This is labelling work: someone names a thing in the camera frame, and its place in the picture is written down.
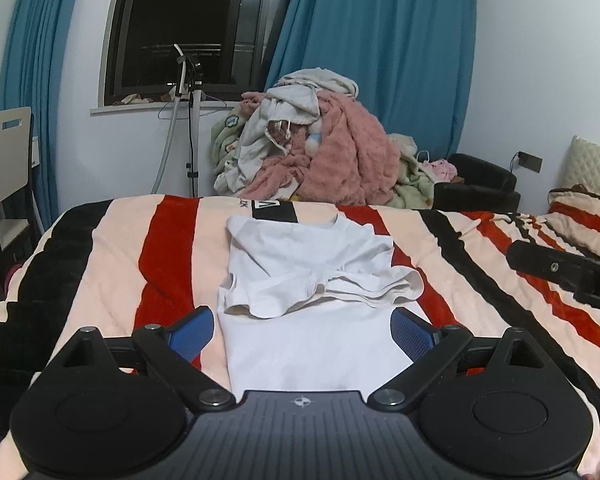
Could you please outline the dark window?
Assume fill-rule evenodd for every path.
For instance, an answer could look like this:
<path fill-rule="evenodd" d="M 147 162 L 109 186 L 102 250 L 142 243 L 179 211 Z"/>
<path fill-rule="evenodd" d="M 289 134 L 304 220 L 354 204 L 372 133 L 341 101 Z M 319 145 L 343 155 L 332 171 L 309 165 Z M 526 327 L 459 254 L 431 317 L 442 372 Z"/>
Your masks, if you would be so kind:
<path fill-rule="evenodd" d="M 289 0 L 114 0 L 104 102 L 159 99 L 181 77 L 178 57 L 198 62 L 204 91 L 236 100 L 261 90 Z"/>

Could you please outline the white t-shirt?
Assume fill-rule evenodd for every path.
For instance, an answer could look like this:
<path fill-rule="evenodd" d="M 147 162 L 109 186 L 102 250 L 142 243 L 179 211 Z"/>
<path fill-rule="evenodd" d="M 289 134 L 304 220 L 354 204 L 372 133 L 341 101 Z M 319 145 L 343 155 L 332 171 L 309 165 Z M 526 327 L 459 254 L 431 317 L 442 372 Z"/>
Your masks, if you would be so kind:
<path fill-rule="evenodd" d="M 393 264 L 394 241 L 338 214 L 322 224 L 242 216 L 226 222 L 219 288 L 233 393 L 354 390 L 369 396 L 412 364 L 393 341 L 392 312 L 417 315 L 424 281 Z"/>

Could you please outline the small pink garment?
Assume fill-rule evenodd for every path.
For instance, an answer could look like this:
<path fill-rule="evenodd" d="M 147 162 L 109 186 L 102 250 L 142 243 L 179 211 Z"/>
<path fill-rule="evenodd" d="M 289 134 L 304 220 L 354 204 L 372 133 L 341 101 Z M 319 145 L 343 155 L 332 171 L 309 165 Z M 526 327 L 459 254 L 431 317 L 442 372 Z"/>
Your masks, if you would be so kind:
<path fill-rule="evenodd" d="M 422 163 L 422 170 L 426 171 L 430 175 L 431 180 L 436 183 L 449 183 L 454 181 L 458 176 L 456 167 L 446 159 L 437 159 L 433 162 L 425 160 Z"/>

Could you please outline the beige grey garment on pile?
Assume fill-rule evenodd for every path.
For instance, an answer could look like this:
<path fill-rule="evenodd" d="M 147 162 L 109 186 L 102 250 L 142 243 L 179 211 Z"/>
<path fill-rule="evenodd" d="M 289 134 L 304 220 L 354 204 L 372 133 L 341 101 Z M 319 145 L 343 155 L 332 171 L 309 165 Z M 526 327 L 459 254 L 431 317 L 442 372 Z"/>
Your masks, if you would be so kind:
<path fill-rule="evenodd" d="M 287 74 L 263 93 L 246 92 L 242 102 L 211 128 L 211 162 L 215 192 L 237 196 L 253 184 L 268 156 L 291 152 L 292 129 L 309 129 L 310 142 L 300 148 L 315 151 L 322 120 L 318 92 L 358 96 L 358 84 L 327 68 L 305 68 Z"/>

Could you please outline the grey black chair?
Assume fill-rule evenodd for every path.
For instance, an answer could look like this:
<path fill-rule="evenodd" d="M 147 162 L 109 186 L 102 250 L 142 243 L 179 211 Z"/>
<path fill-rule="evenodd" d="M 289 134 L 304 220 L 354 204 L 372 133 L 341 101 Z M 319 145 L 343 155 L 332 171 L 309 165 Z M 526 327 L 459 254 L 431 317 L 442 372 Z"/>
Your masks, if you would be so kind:
<path fill-rule="evenodd" d="M 0 206 L 22 193 L 24 216 L 0 217 L 0 282 L 15 265 L 15 247 L 26 240 L 38 244 L 40 228 L 35 218 L 32 188 L 34 116 L 30 107 L 0 110 Z"/>

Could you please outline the pink fluffy blanket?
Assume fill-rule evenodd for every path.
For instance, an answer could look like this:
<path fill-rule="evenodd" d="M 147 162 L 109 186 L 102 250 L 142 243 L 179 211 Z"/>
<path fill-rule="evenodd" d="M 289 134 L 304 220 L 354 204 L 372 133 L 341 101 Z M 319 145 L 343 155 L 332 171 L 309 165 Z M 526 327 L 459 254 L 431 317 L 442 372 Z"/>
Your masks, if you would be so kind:
<path fill-rule="evenodd" d="M 400 151 L 379 120 L 350 96 L 317 92 L 321 142 L 306 152 L 307 126 L 291 127 L 288 154 L 268 156 L 240 193 L 250 200 L 272 200 L 289 193 L 310 202 L 385 205 L 392 199 Z"/>

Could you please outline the light green blanket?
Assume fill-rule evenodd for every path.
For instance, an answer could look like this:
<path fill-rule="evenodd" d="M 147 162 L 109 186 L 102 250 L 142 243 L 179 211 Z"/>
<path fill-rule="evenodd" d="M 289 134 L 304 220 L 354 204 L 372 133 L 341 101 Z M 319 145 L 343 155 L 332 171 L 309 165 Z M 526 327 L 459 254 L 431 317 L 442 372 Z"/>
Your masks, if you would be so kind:
<path fill-rule="evenodd" d="M 410 136 L 390 133 L 400 151 L 399 174 L 387 206 L 398 209 L 430 209 L 434 204 L 434 179 L 417 160 L 417 145 Z"/>

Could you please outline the blue curtain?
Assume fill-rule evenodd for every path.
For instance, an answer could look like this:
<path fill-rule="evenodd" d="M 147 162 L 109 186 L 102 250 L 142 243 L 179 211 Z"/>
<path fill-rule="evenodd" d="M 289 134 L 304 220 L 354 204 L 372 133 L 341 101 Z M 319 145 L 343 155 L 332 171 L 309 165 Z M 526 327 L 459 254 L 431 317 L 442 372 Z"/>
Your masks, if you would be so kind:
<path fill-rule="evenodd" d="M 388 133 L 456 152 L 474 67 L 477 0 L 289 0 L 266 83 L 321 67 L 354 80 Z"/>
<path fill-rule="evenodd" d="M 0 110 L 28 106 L 40 164 L 34 198 L 44 226 L 59 216 L 57 121 L 62 64 L 76 0 L 16 0 L 0 77 Z"/>

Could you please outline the striped red black cream blanket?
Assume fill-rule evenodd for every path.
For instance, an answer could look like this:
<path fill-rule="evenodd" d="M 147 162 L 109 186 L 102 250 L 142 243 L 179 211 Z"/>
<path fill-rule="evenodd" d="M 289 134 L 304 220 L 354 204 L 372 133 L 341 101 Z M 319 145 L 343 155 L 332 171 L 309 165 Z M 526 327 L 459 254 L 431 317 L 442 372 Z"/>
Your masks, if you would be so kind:
<path fill-rule="evenodd" d="M 600 310 L 513 271 L 505 258 L 515 240 L 589 255 L 565 207 L 537 217 L 317 203 L 294 211 L 302 223 L 345 216 L 390 236 L 394 263 L 422 276 L 420 303 L 432 324 L 460 323 L 486 337 L 510 326 L 530 330 L 594 415 L 581 467 L 600 479 Z M 147 195 L 77 206 L 55 222 L 0 302 L 0 479 L 26 474 L 9 415 L 52 355 L 84 325 L 128 336 L 214 307 L 230 255 L 227 219 L 251 213 L 236 198 Z"/>

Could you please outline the blue curtain left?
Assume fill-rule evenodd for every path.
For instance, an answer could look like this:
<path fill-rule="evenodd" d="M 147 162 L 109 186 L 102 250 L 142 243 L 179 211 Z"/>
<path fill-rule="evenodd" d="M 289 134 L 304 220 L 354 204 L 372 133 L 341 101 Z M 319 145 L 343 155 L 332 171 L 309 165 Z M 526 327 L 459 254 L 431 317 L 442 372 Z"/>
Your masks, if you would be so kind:
<path fill-rule="evenodd" d="M 44 226 L 59 216 L 57 121 L 62 64 L 76 0 L 16 0 L 0 77 L 0 110 L 28 106 L 40 164 L 34 198 Z"/>

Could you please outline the wall socket with plug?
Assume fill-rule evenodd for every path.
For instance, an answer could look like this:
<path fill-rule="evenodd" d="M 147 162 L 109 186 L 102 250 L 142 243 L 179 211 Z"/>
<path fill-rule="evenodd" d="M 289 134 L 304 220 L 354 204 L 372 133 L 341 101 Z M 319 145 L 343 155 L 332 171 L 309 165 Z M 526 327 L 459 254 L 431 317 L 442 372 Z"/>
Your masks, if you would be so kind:
<path fill-rule="evenodd" d="M 509 163 L 509 171 L 521 167 L 539 174 L 542 170 L 543 159 L 527 152 L 517 152 Z"/>

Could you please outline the black sofa chair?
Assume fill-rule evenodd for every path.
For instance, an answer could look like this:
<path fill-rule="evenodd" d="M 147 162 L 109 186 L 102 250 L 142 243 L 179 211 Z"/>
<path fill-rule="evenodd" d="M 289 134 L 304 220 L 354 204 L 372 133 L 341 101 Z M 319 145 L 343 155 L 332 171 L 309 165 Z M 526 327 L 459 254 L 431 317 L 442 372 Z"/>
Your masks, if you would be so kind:
<path fill-rule="evenodd" d="M 456 168 L 460 180 L 439 182 L 434 186 L 432 209 L 497 214 L 518 211 L 517 178 L 510 170 L 466 154 L 454 154 L 449 162 Z"/>

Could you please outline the blue curtain right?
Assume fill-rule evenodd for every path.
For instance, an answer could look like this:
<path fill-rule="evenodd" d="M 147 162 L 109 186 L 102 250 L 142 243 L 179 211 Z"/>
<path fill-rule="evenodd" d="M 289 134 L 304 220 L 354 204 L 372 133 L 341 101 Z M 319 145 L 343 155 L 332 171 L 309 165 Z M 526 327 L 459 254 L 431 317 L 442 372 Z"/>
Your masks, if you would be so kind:
<path fill-rule="evenodd" d="M 388 133 L 456 152 L 474 67 L 477 0 L 289 0 L 266 83 L 321 67 L 354 80 Z"/>

